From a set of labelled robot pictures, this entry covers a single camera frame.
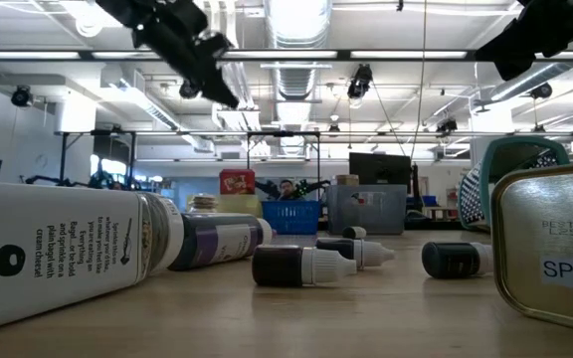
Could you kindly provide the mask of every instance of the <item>gray storage bin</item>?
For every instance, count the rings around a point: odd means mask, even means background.
[[[348,226],[360,226],[369,235],[404,232],[405,185],[331,185],[326,198],[328,232],[332,235],[341,235]]]

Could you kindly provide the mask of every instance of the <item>bottle label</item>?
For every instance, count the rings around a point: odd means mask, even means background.
[[[250,256],[258,245],[258,228],[247,224],[196,228],[198,250],[193,267]]]
[[[0,183],[0,324],[142,279],[139,207],[133,193]]]

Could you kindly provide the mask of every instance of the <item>ceiling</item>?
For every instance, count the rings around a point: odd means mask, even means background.
[[[476,49],[496,36],[514,18],[507,16],[471,16],[478,11],[504,11],[513,0],[428,0],[429,10],[457,11],[459,15],[444,15],[420,11],[421,0],[406,0],[406,8],[396,12],[396,1],[333,1],[328,48],[332,49],[421,49],[424,26],[427,49]],[[267,46],[267,30],[263,2],[239,0],[236,2],[237,37],[241,48],[257,49]],[[78,34],[75,19],[63,14],[59,1],[0,1],[0,49],[96,49],[130,50],[128,30],[104,28],[97,36],[85,38]],[[54,12],[47,15],[39,12]],[[342,131],[388,130],[392,123],[397,130],[412,131],[417,123],[426,122],[430,130],[440,119],[431,117],[456,95],[474,88],[488,88],[501,83],[492,64],[481,63],[373,63],[374,87],[359,108],[350,109],[342,96],[342,88],[355,72],[359,63],[329,63],[330,69],[319,70],[314,101],[308,124],[302,129],[326,130],[330,116],[339,116]],[[128,63],[126,68],[139,69],[146,79],[146,91],[154,96],[187,129],[218,130],[211,120],[212,103],[205,99],[181,99],[177,93],[182,79],[162,63]],[[118,122],[124,128],[151,129],[152,120],[146,113],[134,108],[133,103],[107,97],[100,87],[99,72],[103,64],[0,64],[6,74],[54,74],[64,76],[91,92],[112,101],[112,108],[101,110],[98,122]],[[245,63],[248,83],[255,103],[260,109],[260,123],[270,126],[275,116],[275,94],[270,70],[261,64]],[[541,100],[533,110],[531,98],[515,98],[509,102],[517,130],[529,130],[534,121],[544,121],[573,111],[573,71],[550,82],[554,96]],[[450,113],[458,120],[459,128],[468,128],[470,110],[462,106]],[[553,128],[557,131],[573,130],[573,119]]]

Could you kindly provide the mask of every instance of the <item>white dropper cap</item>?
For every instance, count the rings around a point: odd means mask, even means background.
[[[304,248],[301,262],[303,284],[336,282],[357,273],[357,263],[337,251]]]
[[[470,243],[478,253],[478,271],[476,274],[482,275],[494,271],[494,256],[492,255],[492,245],[480,243]]]
[[[385,262],[395,259],[395,252],[384,248],[379,243],[355,240],[353,250],[357,266],[361,269],[380,267]]]
[[[258,218],[258,222],[260,223],[260,227],[263,228],[263,244],[270,244],[274,238],[274,230],[265,219]]]

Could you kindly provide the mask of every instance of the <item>table surface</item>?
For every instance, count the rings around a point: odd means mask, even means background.
[[[424,273],[423,243],[486,236],[375,240],[397,259],[325,287],[257,287],[249,261],[167,272],[0,327],[0,357],[573,357],[573,329],[514,311],[491,276]]]

